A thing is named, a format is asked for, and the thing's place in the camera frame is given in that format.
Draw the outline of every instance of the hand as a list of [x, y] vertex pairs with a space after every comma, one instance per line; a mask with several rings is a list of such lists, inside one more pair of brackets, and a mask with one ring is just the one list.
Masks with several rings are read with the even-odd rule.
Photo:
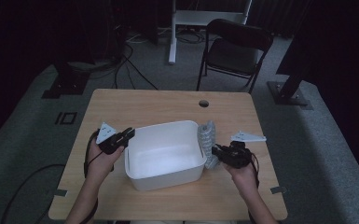
[[251, 163], [241, 169], [236, 169], [225, 163], [223, 164], [226, 170], [231, 174], [231, 179], [234, 181], [235, 186], [243, 198], [257, 193], [256, 173]]
[[124, 147], [119, 147], [111, 155], [107, 155], [101, 151], [95, 142], [95, 138], [92, 139], [89, 151], [89, 160], [96, 158], [89, 165], [89, 171], [86, 179], [92, 179], [94, 183], [101, 185], [107, 175], [111, 172], [113, 164], [120, 158]]

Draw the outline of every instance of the white desk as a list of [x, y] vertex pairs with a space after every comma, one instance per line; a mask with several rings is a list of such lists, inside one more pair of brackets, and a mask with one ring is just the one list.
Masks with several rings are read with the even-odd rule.
[[170, 49], [170, 64], [176, 61], [176, 25], [207, 25], [214, 19], [226, 19], [242, 24], [246, 23], [249, 8], [252, 0], [248, 0], [243, 13], [241, 12], [217, 12], [217, 11], [193, 11], [193, 10], [176, 10], [176, 0], [173, 0], [173, 25]]

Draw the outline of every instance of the wrist strap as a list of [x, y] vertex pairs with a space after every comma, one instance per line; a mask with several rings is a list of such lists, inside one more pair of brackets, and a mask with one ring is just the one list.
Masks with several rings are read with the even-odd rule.
[[97, 202], [95, 202], [95, 205], [92, 208], [89, 215], [82, 222], [80, 222], [80, 224], [87, 224], [94, 217], [95, 212], [97, 211], [97, 208], [98, 208], [98, 199], [97, 199]]

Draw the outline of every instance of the wooden table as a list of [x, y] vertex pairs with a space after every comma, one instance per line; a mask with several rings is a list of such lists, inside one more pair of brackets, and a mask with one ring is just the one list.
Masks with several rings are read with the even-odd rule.
[[[209, 102], [199, 106], [200, 100]], [[202, 91], [132, 91], [96, 90], [58, 189], [66, 196], [55, 196], [49, 210], [52, 219], [66, 219], [84, 181], [83, 161], [92, 132], [106, 122], [118, 131], [128, 127], [178, 120], [205, 124], [213, 120], [216, 143], [229, 145], [238, 131], [263, 136], [257, 113], [248, 93]], [[281, 193], [270, 189], [279, 186], [266, 142], [247, 143], [260, 164], [259, 192], [277, 219], [287, 217]], [[101, 186], [95, 219], [105, 220], [247, 220], [245, 202], [240, 197], [229, 173], [219, 165], [204, 169], [200, 180], [166, 189], [136, 190], [124, 169], [124, 154]]]

